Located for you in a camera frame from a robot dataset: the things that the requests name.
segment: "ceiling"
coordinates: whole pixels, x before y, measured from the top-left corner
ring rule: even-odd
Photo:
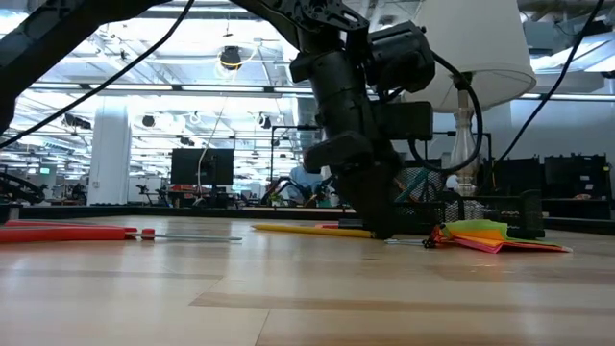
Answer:
[[[345,3],[371,19],[373,31],[412,19],[421,6],[419,0],[349,0]],[[582,15],[592,3],[595,1],[519,0],[522,11],[541,21],[564,13]],[[132,20],[100,27],[40,81],[46,86],[102,83],[158,41],[184,4],[185,0],[173,1]],[[0,10],[0,37],[17,26],[27,16],[28,10],[15,6]],[[220,53],[225,46],[239,49],[242,65],[237,72],[221,67]],[[295,56],[296,50],[268,23],[225,0],[197,0],[176,34],[117,83],[161,87],[305,87],[293,85],[289,79],[288,64]],[[122,92],[116,90],[107,94]],[[33,88],[25,91],[17,100],[12,133],[38,123],[82,94],[78,86],[66,90]],[[299,110],[297,96],[292,92],[280,92],[274,97],[198,95],[161,92],[161,89],[127,93],[125,97],[130,104],[134,126],[134,175],[166,175],[170,168],[168,155],[171,149],[185,147],[179,136],[190,138],[195,147],[203,147],[213,135],[212,147],[235,148],[236,174],[245,178],[245,182],[262,181],[268,176],[268,138],[271,136],[270,130],[259,125],[262,118],[269,118],[273,125],[313,122],[313,117],[305,116]],[[99,97],[102,96],[92,97],[71,114],[95,126],[94,114]],[[145,127],[143,116],[154,116],[157,125]],[[280,147],[276,148],[276,174],[287,174],[297,165],[296,159],[301,157],[303,147],[319,138],[317,133],[300,136],[296,131],[290,131],[284,134]],[[91,139],[91,130],[67,126],[59,119],[45,126],[36,136],[25,137],[8,151],[0,153],[0,159],[11,169],[26,171],[37,164],[58,164],[61,174],[76,178],[87,173]]]

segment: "lamp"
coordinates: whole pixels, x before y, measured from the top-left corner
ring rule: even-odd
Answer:
[[[513,100],[532,89],[535,75],[516,0],[429,0],[415,19],[427,28],[431,50],[464,73],[483,110]],[[431,84],[417,93],[406,92],[406,102],[430,101],[436,112],[453,112],[456,121],[451,166],[464,162],[474,151],[474,109],[467,92],[457,90],[449,71],[437,66]],[[479,160],[456,172],[458,192],[473,195],[472,181]]]

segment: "cable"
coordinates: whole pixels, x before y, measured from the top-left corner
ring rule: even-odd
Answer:
[[[152,53],[154,53],[156,50],[158,50],[167,40],[169,40],[173,36],[173,34],[175,34],[175,31],[177,30],[177,28],[180,26],[180,24],[182,24],[182,22],[184,21],[185,17],[190,12],[190,9],[192,8],[192,5],[194,4],[194,1],[195,0],[188,0],[187,4],[185,4],[184,10],[178,16],[178,18],[175,21],[175,23],[173,23],[173,25],[171,26],[169,31],[156,44],[154,44],[152,47],[150,47],[148,50],[146,50],[142,55],[140,55],[138,58],[136,58],[134,61],[132,61],[128,65],[126,65],[126,67],[124,67],[122,70],[120,70],[119,72],[114,74],[106,82],[104,82],[100,86],[94,88],[93,90],[91,90],[90,92],[88,92],[84,96],[80,97],[79,99],[75,100],[70,105],[62,108],[59,111],[56,111],[54,114],[50,115],[49,117],[47,117],[43,121],[39,122],[35,126],[31,127],[30,129],[28,129],[26,131],[23,131],[23,132],[17,134],[16,136],[14,136],[13,138],[5,140],[4,142],[0,143],[0,149],[6,148],[7,146],[17,142],[18,140],[20,140],[24,136],[27,136],[27,135],[29,135],[29,134],[31,134],[33,132],[36,132],[36,131],[40,130],[44,126],[48,125],[52,121],[54,121],[57,118],[59,118],[60,116],[64,115],[67,111],[70,111],[70,110],[74,109],[75,107],[81,105],[82,103],[84,103],[85,100],[89,99],[90,97],[92,97],[92,96],[96,95],[97,93],[99,93],[100,91],[104,90],[106,87],[110,86],[115,81],[120,79],[120,77],[125,75],[128,71],[133,69],[133,67],[137,66],[140,62],[144,61],[148,56],[150,56]]]
[[[389,103],[389,102],[395,100],[395,98],[397,96],[399,96],[403,91],[404,91],[403,87],[398,87],[395,90],[393,90],[393,92],[391,92],[391,93],[386,94],[384,92],[379,92],[378,95],[379,95],[379,98],[381,100],[381,103],[386,104],[386,103]]]
[[[547,102],[549,102],[549,100],[551,100],[551,97],[555,94],[555,92],[557,91],[559,86],[562,84],[562,82],[564,81],[564,78],[566,77],[566,73],[568,73],[568,69],[570,68],[570,65],[575,60],[575,55],[577,54],[577,50],[579,49],[580,45],[583,42],[583,38],[587,35],[587,32],[589,31],[589,28],[590,28],[591,24],[594,22],[594,19],[596,19],[596,16],[598,15],[598,12],[600,11],[600,8],[603,6],[603,4],[604,4],[604,0],[598,0],[598,3],[596,4],[596,7],[589,14],[589,17],[587,18],[587,22],[585,22],[585,25],[583,26],[583,29],[580,31],[580,34],[577,37],[577,41],[575,42],[575,45],[573,46],[573,49],[570,52],[570,56],[568,57],[568,59],[564,63],[564,66],[562,67],[561,74],[559,75],[559,78],[557,78],[557,81],[555,82],[555,84],[553,85],[551,90],[542,99],[542,101],[540,102],[540,105],[538,105],[538,107],[536,107],[534,112],[529,116],[528,120],[523,125],[523,127],[521,128],[521,130],[519,131],[517,136],[512,140],[512,143],[510,143],[510,145],[508,146],[508,149],[506,149],[504,151],[504,153],[502,154],[502,156],[491,165],[491,167],[490,167],[491,170],[493,170],[495,168],[495,166],[498,164],[499,161],[504,160],[510,154],[510,152],[512,152],[512,149],[514,149],[514,147],[517,145],[517,143],[519,142],[519,139],[521,139],[521,136],[523,135],[523,133],[528,129],[529,124],[531,124],[531,122],[534,120],[536,115],[538,115],[538,113],[540,111],[542,111],[542,109],[545,107]],[[488,180],[485,180],[485,182],[479,188],[478,193],[480,193],[484,189],[484,187],[486,186],[487,182],[488,182]]]
[[[531,21],[531,18],[529,18],[529,15],[525,11],[519,10],[519,12],[526,17],[526,21]]]
[[[566,35],[566,36],[570,36],[573,37],[575,34],[571,34],[571,33],[567,33],[564,28],[561,27],[560,23],[553,23],[553,25],[555,26],[555,28],[557,28],[562,34]]]
[[[211,131],[211,136],[209,136],[208,142],[207,144],[205,144],[205,149],[203,150],[203,154],[201,154],[201,158],[199,159],[199,165],[196,168],[196,174],[197,174],[197,188],[199,191],[199,198],[194,201],[194,205],[198,205],[199,202],[201,202],[201,200],[203,200],[203,198],[201,197],[202,195],[202,187],[201,187],[201,164],[203,163],[203,158],[205,157],[205,154],[208,152],[209,146],[211,145],[211,141],[213,140],[213,136],[215,135],[215,131],[218,129],[218,124],[220,123],[220,119],[222,119],[222,113],[224,113],[224,109],[227,107],[227,101],[229,100],[229,97],[227,96],[224,99],[224,102],[222,103],[222,110],[220,110],[220,114],[218,114],[218,118],[215,120],[215,125],[213,125],[213,130]]]
[[[461,170],[465,167],[467,167],[468,165],[470,165],[478,156],[480,153],[480,147],[482,146],[482,130],[483,130],[483,125],[482,125],[482,109],[480,108],[480,102],[479,102],[479,97],[477,96],[477,94],[474,92],[474,89],[472,88],[471,84],[468,82],[468,80],[465,78],[465,76],[459,72],[459,70],[457,70],[454,66],[452,66],[449,62],[447,62],[444,58],[440,57],[439,55],[437,55],[435,52],[433,53],[433,58],[439,63],[441,64],[444,68],[448,69],[451,73],[453,73],[453,75],[461,81],[461,85],[464,89],[466,89],[468,91],[468,95],[470,96],[470,99],[472,100],[472,104],[474,106],[474,110],[477,114],[477,143],[476,146],[474,148],[474,152],[472,152],[472,155],[470,155],[470,157],[468,159],[466,159],[464,162],[454,166],[454,167],[449,167],[449,168],[440,168],[437,167],[427,161],[425,161],[425,159],[423,159],[421,157],[421,154],[419,154],[419,151],[416,149],[416,140],[409,140],[408,141],[408,145],[410,146],[410,152],[412,153],[412,155],[414,156],[414,159],[417,160],[419,163],[421,163],[421,165],[423,165],[425,168],[427,168],[428,170],[434,171],[434,172],[438,172],[438,173],[442,173],[442,174],[453,174],[458,170]]]

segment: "colorful paper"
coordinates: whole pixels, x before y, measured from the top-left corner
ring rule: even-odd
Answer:
[[[467,220],[446,224],[446,227],[434,230],[437,242],[455,242],[459,245],[497,254],[503,248],[522,248],[528,250],[572,252],[572,249],[558,244],[524,240],[508,236],[508,225],[490,220]]]

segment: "light fixture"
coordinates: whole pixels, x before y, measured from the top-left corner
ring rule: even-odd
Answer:
[[[154,127],[156,126],[156,118],[152,115],[145,115],[143,116],[143,120],[141,120],[141,123],[145,127]]]
[[[220,54],[220,64],[229,71],[236,71],[241,68],[241,56],[239,56],[239,47],[226,46]]]
[[[262,86],[182,86],[184,91],[264,92]]]
[[[194,146],[194,141],[192,141],[190,138],[186,138],[186,137],[180,137],[180,143],[182,145],[186,145],[186,146],[190,146],[193,147]]]
[[[471,84],[483,111],[514,100],[536,84],[529,63],[528,44],[519,19],[516,0],[425,1],[415,23],[426,27],[430,48],[461,73]],[[474,152],[474,109],[465,90],[457,91],[451,73],[438,65],[436,76],[423,91],[403,96],[407,102],[430,101],[436,112],[453,112],[456,121],[451,166],[466,161]],[[474,194],[478,158],[456,172],[458,193]]]
[[[265,115],[262,112],[259,113],[257,117],[257,122],[262,129],[264,130],[271,129],[271,119],[269,118],[269,115]]]
[[[542,97],[541,94],[527,93],[527,94],[521,95],[519,99],[520,100],[538,100],[541,97]]]
[[[557,94],[551,97],[555,101],[593,101],[593,102],[615,102],[615,95],[576,95],[576,94]]]
[[[273,90],[279,93],[313,93],[311,87],[274,87]]]
[[[64,115],[64,124],[70,127],[76,127],[84,130],[91,130],[92,124],[89,121],[83,120],[77,116],[74,116],[70,113],[66,113]]]
[[[30,88],[38,89],[74,89],[81,88],[80,85],[74,83],[32,83]]]
[[[149,10],[147,10],[147,12],[181,12],[183,10],[184,10],[184,7],[158,5],[158,6],[154,6],[150,8]],[[190,9],[190,11],[191,12],[224,12],[224,13],[226,12],[247,12],[246,10],[240,7],[230,8],[230,7],[214,7],[214,6],[211,6],[211,7],[197,6],[197,7],[193,7],[192,9]]]
[[[100,85],[89,85],[91,88],[97,88]],[[145,90],[145,91],[170,91],[173,87],[170,85],[110,85],[107,90]]]

